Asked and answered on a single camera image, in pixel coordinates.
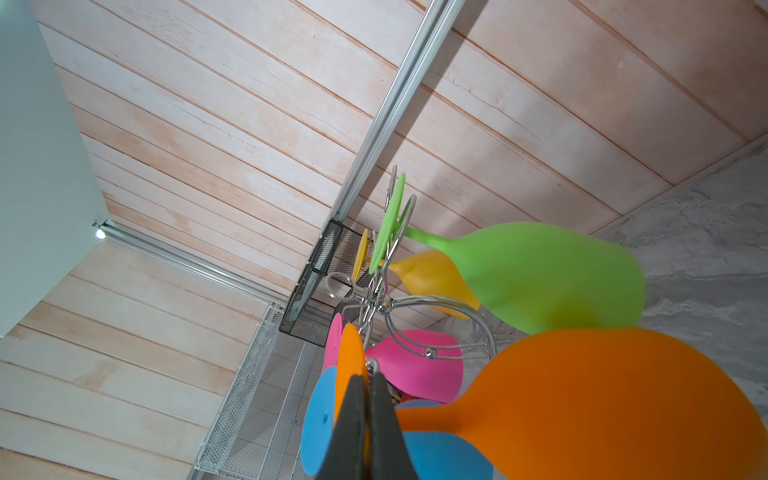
black mesh basket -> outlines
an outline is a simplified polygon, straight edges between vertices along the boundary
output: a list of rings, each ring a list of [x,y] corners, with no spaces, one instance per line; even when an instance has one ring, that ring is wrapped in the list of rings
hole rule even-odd
[[[361,238],[361,234],[335,220],[328,223],[291,293],[280,332],[325,347],[334,307],[312,298],[312,295],[328,272],[352,276]],[[370,280],[364,272],[358,284],[365,286]]]

wood panel wall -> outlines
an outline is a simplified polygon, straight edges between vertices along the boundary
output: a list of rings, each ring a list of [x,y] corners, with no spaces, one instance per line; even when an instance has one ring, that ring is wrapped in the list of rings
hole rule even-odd
[[[0,340],[0,477],[187,477],[266,304],[102,240]]]
[[[426,3],[31,0],[113,217],[286,294]],[[468,0],[348,224],[397,164],[424,230],[592,233],[768,131],[766,45],[744,0]]]

black mesh organizer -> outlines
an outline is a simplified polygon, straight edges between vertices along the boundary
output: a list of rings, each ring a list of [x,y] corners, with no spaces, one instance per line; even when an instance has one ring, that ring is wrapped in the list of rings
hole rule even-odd
[[[352,276],[361,238],[361,234],[335,220],[328,223],[291,293],[280,323],[280,332],[325,347],[334,307],[312,298],[312,295],[328,272]],[[365,286],[370,280],[371,277],[364,272],[358,284]]]

gray marble surface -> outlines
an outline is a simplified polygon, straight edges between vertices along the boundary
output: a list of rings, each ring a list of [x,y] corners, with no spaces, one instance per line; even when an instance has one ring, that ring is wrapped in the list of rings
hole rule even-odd
[[[768,151],[721,161],[596,233],[630,249],[647,278],[641,326],[723,368],[768,424]],[[499,339],[525,334],[485,312]],[[471,324],[433,329],[479,339]],[[465,363],[464,389],[485,362]]]

metal glass holder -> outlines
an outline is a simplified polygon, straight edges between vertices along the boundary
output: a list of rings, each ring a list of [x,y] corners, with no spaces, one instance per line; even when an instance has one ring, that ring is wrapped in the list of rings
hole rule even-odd
[[[389,201],[392,199],[392,190],[395,186],[395,179],[397,177],[397,167],[392,168],[392,177],[389,181],[389,189],[387,190],[387,195],[385,199],[385,205],[389,206]],[[391,237],[387,241],[386,246],[386,253],[384,255],[384,259],[380,266],[376,268],[376,271],[371,276],[370,281],[366,286],[360,286],[357,285],[355,282],[355,279],[353,279],[350,275],[346,273],[341,272],[331,272],[328,274],[328,276],[325,278],[323,284],[326,288],[326,292],[328,295],[339,301],[343,302],[350,302],[351,300],[357,299],[359,303],[355,304],[352,303],[348,305],[345,308],[353,308],[353,307],[360,307],[360,314],[358,318],[358,331],[361,333],[363,330],[366,331],[365,339],[363,340],[363,347],[368,348],[369,345],[369,339],[371,336],[371,331],[373,328],[373,316],[375,314],[379,314],[384,317],[385,324],[387,327],[387,330],[389,331],[389,334],[392,336],[393,339],[405,350],[408,352],[422,356],[428,359],[443,359],[443,360],[467,360],[467,359],[477,359],[477,358],[489,358],[492,359],[497,353],[498,353],[498,345],[496,343],[496,339],[493,336],[493,333],[491,332],[491,329],[488,327],[488,324],[485,322],[485,319],[480,315],[480,313],[470,307],[469,305],[459,302],[458,300],[454,300],[452,298],[448,298],[447,296],[438,296],[438,295],[411,295],[411,296],[403,296],[400,298],[393,299],[389,295],[389,283],[386,280],[386,274],[389,271],[389,265],[392,264],[392,259],[395,255],[395,251],[397,250],[398,245],[400,245],[400,241],[402,240],[403,236],[406,233],[406,228],[408,227],[411,216],[413,214],[413,211],[416,206],[416,195],[411,195],[411,197],[408,199],[408,203],[406,203],[406,207],[402,211],[402,215],[399,218],[399,228],[396,232],[393,232]],[[336,293],[333,292],[329,285],[329,280],[336,280],[340,281],[341,283],[345,283],[346,285],[351,285],[351,288],[344,296],[336,295]],[[396,326],[395,323],[392,321],[392,316],[390,315],[393,310],[396,310],[398,308],[405,308],[409,306],[419,306],[419,305],[427,305],[427,306],[442,306],[445,308],[449,308],[451,310],[456,310],[457,312],[463,313],[466,315],[472,322],[474,322],[478,328],[485,334],[486,341],[484,343],[467,343],[457,346],[437,346],[437,345],[426,345],[423,343],[416,342],[414,340],[409,339],[407,336],[405,336]],[[409,348],[407,345],[403,343],[403,340],[407,343],[410,343],[414,346],[419,346],[425,349],[424,353],[417,352],[414,349]],[[437,354],[438,350],[447,350],[447,349],[467,349],[470,347],[485,347],[486,355],[483,356],[439,356]]]

